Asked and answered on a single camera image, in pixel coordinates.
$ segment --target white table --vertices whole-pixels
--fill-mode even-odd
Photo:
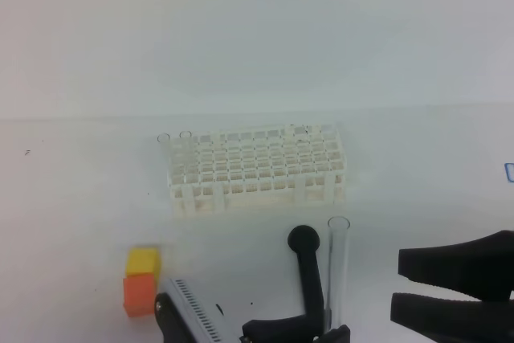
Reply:
[[[152,317],[129,320],[122,308],[126,252],[145,243],[160,244],[166,273],[192,277],[234,331],[251,318],[301,313],[296,258],[285,236],[299,223],[316,227],[324,275],[330,214],[174,223],[156,139],[161,132],[327,121],[341,123],[349,159],[352,342],[428,341],[389,321],[392,293],[464,296],[398,276],[398,249],[513,228],[514,185],[504,171],[514,161],[513,109],[4,121],[0,341],[161,341]]]

